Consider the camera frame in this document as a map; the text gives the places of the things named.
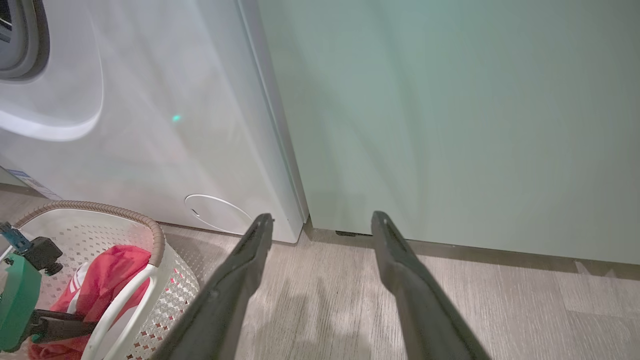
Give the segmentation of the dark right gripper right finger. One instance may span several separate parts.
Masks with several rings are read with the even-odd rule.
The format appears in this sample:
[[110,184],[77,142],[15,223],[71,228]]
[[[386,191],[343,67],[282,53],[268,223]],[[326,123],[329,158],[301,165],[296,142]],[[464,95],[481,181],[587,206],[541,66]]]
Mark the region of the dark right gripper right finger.
[[409,360],[488,360],[487,351],[388,214],[371,217],[381,282],[393,294]]

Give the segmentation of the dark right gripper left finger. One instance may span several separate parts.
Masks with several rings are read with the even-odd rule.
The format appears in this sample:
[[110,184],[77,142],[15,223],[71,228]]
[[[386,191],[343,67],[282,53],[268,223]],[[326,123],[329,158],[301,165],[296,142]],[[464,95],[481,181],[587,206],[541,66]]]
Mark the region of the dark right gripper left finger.
[[274,219],[259,214],[172,326],[153,360],[233,360],[249,300],[260,287]]

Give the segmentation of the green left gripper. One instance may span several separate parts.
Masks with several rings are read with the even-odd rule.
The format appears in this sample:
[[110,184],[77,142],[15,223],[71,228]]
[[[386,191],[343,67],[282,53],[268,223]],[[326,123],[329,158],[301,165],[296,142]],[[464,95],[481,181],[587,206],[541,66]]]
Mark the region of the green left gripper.
[[[83,316],[66,312],[35,309],[41,293],[42,275],[23,256],[10,253],[6,282],[0,303],[0,349],[15,352],[30,336],[35,344],[52,343],[91,335],[98,322],[84,322]],[[34,319],[50,318],[55,320]]]

